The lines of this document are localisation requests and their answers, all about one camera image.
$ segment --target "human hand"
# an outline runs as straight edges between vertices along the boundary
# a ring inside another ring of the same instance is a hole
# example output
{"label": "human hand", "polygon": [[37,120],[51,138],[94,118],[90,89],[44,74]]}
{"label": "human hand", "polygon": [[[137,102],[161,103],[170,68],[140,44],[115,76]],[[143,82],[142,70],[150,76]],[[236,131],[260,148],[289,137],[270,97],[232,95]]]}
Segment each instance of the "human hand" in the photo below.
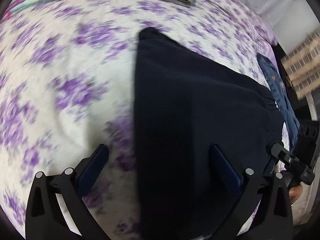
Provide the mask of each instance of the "human hand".
{"label": "human hand", "polygon": [[293,204],[300,198],[300,196],[302,195],[302,192],[303,192],[303,187],[301,184],[290,188],[289,197],[290,197],[291,204]]}

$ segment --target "silver screw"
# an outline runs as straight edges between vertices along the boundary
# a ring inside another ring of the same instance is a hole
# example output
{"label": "silver screw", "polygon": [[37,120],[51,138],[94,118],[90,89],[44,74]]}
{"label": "silver screw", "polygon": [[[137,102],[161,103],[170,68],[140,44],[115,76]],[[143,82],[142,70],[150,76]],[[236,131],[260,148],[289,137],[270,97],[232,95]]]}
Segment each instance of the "silver screw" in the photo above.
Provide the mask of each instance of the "silver screw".
{"label": "silver screw", "polygon": [[39,179],[39,178],[42,177],[42,175],[43,175],[42,171],[39,171],[39,172],[36,173],[36,178]]}
{"label": "silver screw", "polygon": [[254,174],[254,170],[250,169],[250,168],[247,168],[247,169],[245,169],[245,173],[248,174],[248,175],[253,175]]}
{"label": "silver screw", "polygon": [[276,177],[277,177],[278,179],[282,179],[283,176],[282,176],[282,174],[281,174],[280,172],[277,172],[277,173],[276,173]]}
{"label": "silver screw", "polygon": [[73,173],[73,168],[67,168],[64,171],[65,174],[70,175],[71,173]]}

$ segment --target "black garment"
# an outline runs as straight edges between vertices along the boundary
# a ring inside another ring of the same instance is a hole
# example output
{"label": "black garment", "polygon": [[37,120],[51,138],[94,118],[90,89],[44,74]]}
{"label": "black garment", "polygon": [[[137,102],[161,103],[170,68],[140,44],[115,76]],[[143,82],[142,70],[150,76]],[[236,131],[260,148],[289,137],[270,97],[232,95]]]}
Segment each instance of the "black garment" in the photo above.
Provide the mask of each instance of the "black garment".
{"label": "black garment", "polygon": [[139,34],[134,137],[141,233],[192,239],[222,223],[236,198],[210,174],[219,144],[240,169],[270,174],[266,148],[281,142],[283,117],[271,92],[154,28]]}

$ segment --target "bed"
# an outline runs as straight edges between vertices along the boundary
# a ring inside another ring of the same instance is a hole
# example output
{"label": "bed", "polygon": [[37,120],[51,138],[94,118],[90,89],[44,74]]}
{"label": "bed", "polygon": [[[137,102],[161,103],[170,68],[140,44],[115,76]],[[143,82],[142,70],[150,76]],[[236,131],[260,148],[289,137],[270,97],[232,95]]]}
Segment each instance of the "bed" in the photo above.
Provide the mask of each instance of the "bed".
{"label": "bed", "polygon": [[[149,26],[268,87],[256,55],[276,64],[277,39],[239,0],[197,0],[190,8],[159,0],[63,0],[0,23],[0,205],[22,236],[34,174],[75,167],[105,143],[108,164],[83,201],[112,239],[139,239],[132,75],[137,34]],[[289,149],[285,125],[283,143]]]}

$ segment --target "blue gripper pad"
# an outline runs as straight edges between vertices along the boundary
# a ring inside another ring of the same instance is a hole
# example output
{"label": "blue gripper pad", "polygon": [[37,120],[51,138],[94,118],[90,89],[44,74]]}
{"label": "blue gripper pad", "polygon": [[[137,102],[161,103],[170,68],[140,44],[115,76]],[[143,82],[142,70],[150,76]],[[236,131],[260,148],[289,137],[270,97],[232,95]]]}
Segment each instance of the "blue gripper pad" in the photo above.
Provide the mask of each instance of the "blue gripper pad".
{"label": "blue gripper pad", "polygon": [[217,145],[211,146],[209,150],[209,162],[230,195],[239,196],[242,194],[242,174],[236,171],[236,168],[232,166]]}
{"label": "blue gripper pad", "polygon": [[96,182],[100,172],[109,158],[109,149],[104,144],[100,144],[94,153],[89,157],[82,159],[75,170],[82,171],[77,177],[79,198],[87,196]]}

